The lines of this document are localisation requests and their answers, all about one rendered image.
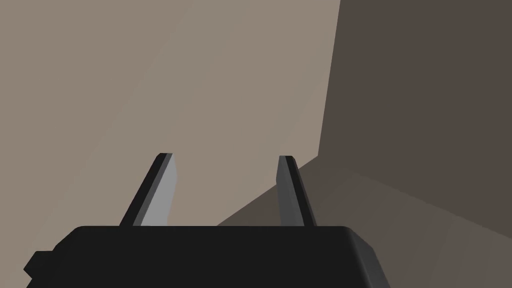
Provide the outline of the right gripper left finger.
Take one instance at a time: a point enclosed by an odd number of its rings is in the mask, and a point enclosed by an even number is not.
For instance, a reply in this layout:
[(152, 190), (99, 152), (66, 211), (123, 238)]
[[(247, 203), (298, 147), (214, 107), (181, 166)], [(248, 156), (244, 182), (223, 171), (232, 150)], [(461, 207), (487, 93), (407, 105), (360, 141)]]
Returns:
[(167, 226), (177, 184), (173, 153), (159, 153), (137, 190), (120, 226)]

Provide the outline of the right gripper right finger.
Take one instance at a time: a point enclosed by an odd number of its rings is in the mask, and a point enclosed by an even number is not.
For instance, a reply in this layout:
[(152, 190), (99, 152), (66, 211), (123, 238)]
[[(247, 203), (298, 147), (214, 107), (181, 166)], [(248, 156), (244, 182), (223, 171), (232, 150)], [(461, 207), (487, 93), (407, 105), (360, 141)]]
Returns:
[(276, 189), (281, 226), (317, 226), (300, 170), (291, 155), (278, 158)]

